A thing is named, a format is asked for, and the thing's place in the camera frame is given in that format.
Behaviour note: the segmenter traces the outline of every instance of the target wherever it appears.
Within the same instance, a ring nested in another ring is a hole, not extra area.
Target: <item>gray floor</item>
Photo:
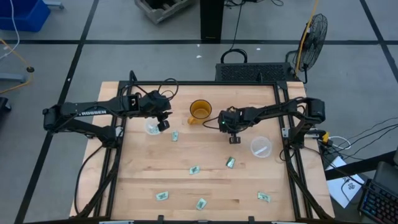
[[[22,32],[24,40],[79,40],[93,0],[63,0],[65,10],[52,9],[43,29]],[[366,0],[382,36],[398,40],[395,0]],[[285,1],[276,7],[265,0],[247,3],[242,10],[238,39],[299,40],[313,0]],[[224,10],[223,39],[232,39],[239,9]],[[318,13],[327,16],[328,40],[377,40],[359,1],[322,0]],[[15,33],[0,31],[3,39]],[[153,25],[133,0],[99,0],[88,40],[190,40],[200,38],[198,4]],[[12,223],[21,204],[42,146],[42,109],[57,103],[77,45],[21,44],[18,52],[34,67],[31,85],[3,94],[13,110],[0,127],[0,223]],[[134,70],[140,80],[214,80],[215,64],[230,45],[84,45],[67,101],[97,99],[101,82],[126,80]],[[296,45],[236,45],[250,62],[281,62]],[[398,46],[388,46],[398,60]],[[227,56],[241,62],[239,55]],[[24,66],[10,55],[0,71],[23,73]],[[380,45],[326,45],[309,71],[307,94],[326,102],[327,120],[320,126],[331,135],[350,137],[398,113],[398,83]],[[10,83],[0,83],[0,89]],[[396,149],[396,131],[357,154],[368,158]],[[347,154],[373,139],[365,139]],[[79,134],[54,137],[25,222],[67,218],[76,175],[86,139]],[[350,210],[335,205],[338,218],[359,220]]]

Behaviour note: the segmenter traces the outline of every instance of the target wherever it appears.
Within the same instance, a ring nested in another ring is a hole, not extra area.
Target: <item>white cable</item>
[[[2,59],[2,58],[4,58],[4,57],[7,57],[7,56],[8,56],[9,54],[11,54],[11,53],[17,48],[17,46],[19,45],[19,33],[18,33],[18,30],[17,30],[17,26],[15,25],[15,19],[14,19],[14,5],[13,5],[13,3],[12,3],[12,0],[10,0],[10,4],[11,4],[11,19],[12,19],[12,24],[14,25],[15,32],[17,33],[18,41],[17,41],[17,44],[12,48],[12,50],[10,50],[10,52],[8,52],[8,53],[5,53],[3,56],[0,57],[0,59]]]
[[[341,136],[330,136],[330,137],[329,137],[329,139],[332,139],[332,138],[342,139],[342,140],[344,140],[345,142],[347,142],[347,144],[348,144],[348,147],[340,147],[340,146],[337,146],[337,145],[335,145],[335,144],[333,144],[333,147],[336,147],[336,148],[338,148],[338,149],[351,149],[351,143],[349,142],[349,140],[347,140],[347,139],[345,139],[345,138],[343,138],[343,137],[341,137]]]

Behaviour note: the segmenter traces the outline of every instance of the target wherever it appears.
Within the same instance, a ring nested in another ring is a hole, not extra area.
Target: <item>electric fan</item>
[[[285,62],[287,62],[289,55],[295,54],[293,58],[295,68],[292,69],[292,73],[294,77],[297,77],[299,71],[304,72],[305,81],[303,83],[307,83],[307,71],[315,64],[322,50],[328,31],[328,20],[324,15],[317,14],[312,17],[308,28],[307,26],[302,35],[298,50],[287,52],[285,57]]]

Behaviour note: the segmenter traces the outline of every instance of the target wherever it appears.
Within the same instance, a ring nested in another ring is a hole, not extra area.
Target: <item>keyboard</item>
[[[368,181],[372,190],[365,190],[358,210],[378,223],[398,224],[398,197]]]
[[[294,80],[289,72],[289,63],[219,63],[216,65],[216,81],[258,81]]]

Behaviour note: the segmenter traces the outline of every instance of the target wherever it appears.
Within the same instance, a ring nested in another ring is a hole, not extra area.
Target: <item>yellow cable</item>
[[[29,65],[29,63],[27,63],[27,61],[26,61],[22,56],[20,56],[19,53],[17,53],[15,50],[13,50],[3,39],[0,39],[0,41],[1,41],[6,47],[8,47],[14,55],[16,55],[17,57],[19,57],[19,59],[20,59],[28,68],[32,68],[32,67]],[[24,82],[24,83],[22,83],[22,84],[20,84],[20,85],[11,87],[11,88],[9,88],[9,89],[7,89],[7,90],[0,91],[0,94],[5,93],[5,92],[8,92],[8,91],[11,91],[11,90],[15,90],[15,89],[20,88],[20,87],[22,87],[22,86],[26,86],[26,85],[28,85],[32,80],[33,80],[33,72],[30,72],[29,79],[28,79],[26,82]]]
[[[313,9],[312,9],[312,13],[311,13],[310,20],[309,20],[309,22],[307,23],[307,26],[306,26],[305,31],[304,31],[303,38],[302,38],[302,40],[301,40],[301,42],[300,42],[300,48],[298,49],[297,61],[296,61],[296,69],[295,69],[295,72],[294,72],[295,75],[297,75],[297,73],[299,72],[300,60],[301,60],[301,52],[302,52],[302,50],[303,50],[304,40],[305,40],[305,37],[307,36],[308,28],[309,28],[310,25],[311,25],[312,17],[313,17],[313,15],[315,14],[315,11],[317,10],[317,6],[318,6],[318,0],[315,0],[315,4],[314,4]]]

